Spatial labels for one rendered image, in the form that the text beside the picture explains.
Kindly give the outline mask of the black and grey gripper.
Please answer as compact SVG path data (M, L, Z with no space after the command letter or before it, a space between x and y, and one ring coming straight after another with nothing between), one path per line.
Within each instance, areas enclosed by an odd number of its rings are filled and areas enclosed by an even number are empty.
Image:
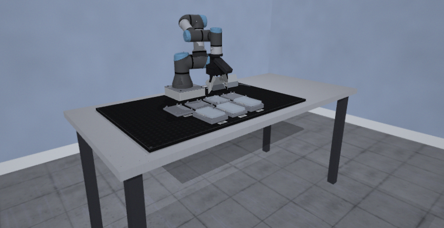
M228 74L225 74L215 63L214 59L219 58L223 56L222 54L208 54L210 57L210 63L206 64L206 74L210 75L210 79L206 81L206 84L208 85L208 93L212 91L213 83L216 80L215 75L220 75L220 81L225 84L226 90L228 89ZM215 57L212 57L215 56ZM219 56L219 57L216 57ZM208 66L210 65L210 66Z

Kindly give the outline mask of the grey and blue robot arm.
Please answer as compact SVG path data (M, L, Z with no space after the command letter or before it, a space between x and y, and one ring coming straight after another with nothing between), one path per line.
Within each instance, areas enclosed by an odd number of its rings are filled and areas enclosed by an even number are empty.
M222 28L204 30L207 26L205 15L184 15L179 19L179 26L184 31L184 41L193 42L194 50L190 55L187 52L174 54L175 76L172 87L186 89L193 87L190 69L204 69L210 63L204 42L211 42L211 54L222 54ZM225 74L233 71L221 57L215 58L214 63Z

